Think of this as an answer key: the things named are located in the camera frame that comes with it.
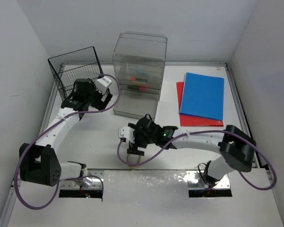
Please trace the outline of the beige masking tape roll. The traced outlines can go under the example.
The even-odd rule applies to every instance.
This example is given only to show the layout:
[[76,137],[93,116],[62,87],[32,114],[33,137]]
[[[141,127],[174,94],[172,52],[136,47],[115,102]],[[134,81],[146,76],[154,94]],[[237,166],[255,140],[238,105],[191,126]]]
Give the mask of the beige masking tape roll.
[[139,155],[133,155],[133,154],[127,154],[126,156],[126,161],[127,163],[129,163],[127,166],[130,169],[134,169],[136,168],[136,166],[132,165],[132,164],[138,164],[141,160],[141,156]]

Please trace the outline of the orange black highlighter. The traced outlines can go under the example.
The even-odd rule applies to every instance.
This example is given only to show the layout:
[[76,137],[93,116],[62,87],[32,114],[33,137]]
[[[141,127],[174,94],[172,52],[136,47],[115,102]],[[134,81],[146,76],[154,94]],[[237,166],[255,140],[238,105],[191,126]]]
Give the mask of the orange black highlighter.
[[132,81],[132,82],[139,82],[139,83],[146,83],[146,82],[147,82],[147,79],[131,77],[131,78],[130,78],[130,81]]

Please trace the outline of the pink black highlighter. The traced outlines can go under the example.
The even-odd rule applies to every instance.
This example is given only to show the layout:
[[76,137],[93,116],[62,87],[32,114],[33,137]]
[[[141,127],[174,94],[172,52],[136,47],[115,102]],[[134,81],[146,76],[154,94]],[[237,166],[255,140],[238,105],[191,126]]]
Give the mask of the pink black highlighter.
[[137,91],[141,91],[141,92],[144,92],[146,90],[145,87],[137,87],[137,86],[128,86],[127,88],[129,90],[137,90]]

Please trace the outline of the blue glue stick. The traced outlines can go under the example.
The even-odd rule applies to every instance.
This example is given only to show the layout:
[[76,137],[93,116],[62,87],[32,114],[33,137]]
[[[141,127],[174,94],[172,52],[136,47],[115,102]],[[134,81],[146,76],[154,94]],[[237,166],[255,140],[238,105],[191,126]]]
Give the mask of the blue glue stick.
[[142,69],[136,69],[135,72],[139,73],[139,74],[142,74],[142,75],[149,75],[149,73],[147,71],[144,71]]

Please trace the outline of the clear plastic drawer organizer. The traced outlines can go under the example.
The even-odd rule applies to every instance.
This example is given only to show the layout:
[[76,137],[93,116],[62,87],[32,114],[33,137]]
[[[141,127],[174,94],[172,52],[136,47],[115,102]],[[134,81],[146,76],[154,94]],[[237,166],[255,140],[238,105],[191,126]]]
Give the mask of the clear plastic drawer organizer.
[[168,39],[164,35],[122,32],[113,53],[121,93],[114,114],[155,117],[165,69]]

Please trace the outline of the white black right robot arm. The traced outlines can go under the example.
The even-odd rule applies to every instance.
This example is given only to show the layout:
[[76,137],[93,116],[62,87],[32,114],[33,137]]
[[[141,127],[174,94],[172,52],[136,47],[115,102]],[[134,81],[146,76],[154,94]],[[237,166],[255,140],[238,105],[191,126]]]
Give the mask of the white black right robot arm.
[[192,132],[184,127],[156,124],[146,114],[136,124],[129,123],[119,129],[119,138],[127,140],[127,153],[143,156],[139,148],[154,144],[162,149],[198,149],[219,154],[215,160],[209,160],[200,173],[203,184],[214,187],[225,175],[236,170],[250,172],[255,153],[256,142],[234,125],[224,130]]

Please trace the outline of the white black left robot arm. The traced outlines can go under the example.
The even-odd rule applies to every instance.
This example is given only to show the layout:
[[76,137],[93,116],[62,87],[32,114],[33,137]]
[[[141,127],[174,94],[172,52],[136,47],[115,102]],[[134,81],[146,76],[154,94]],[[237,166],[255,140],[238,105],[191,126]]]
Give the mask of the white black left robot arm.
[[63,100],[54,120],[31,144],[19,149],[20,179],[47,186],[55,186],[60,180],[83,176],[86,165],[75,161],[60,162],[58,149],[71,128],[93,107],[96,113],[108,109],[112,95],[106,94],[112,77],[100,75],[96,80],[75,80],[71,93]]

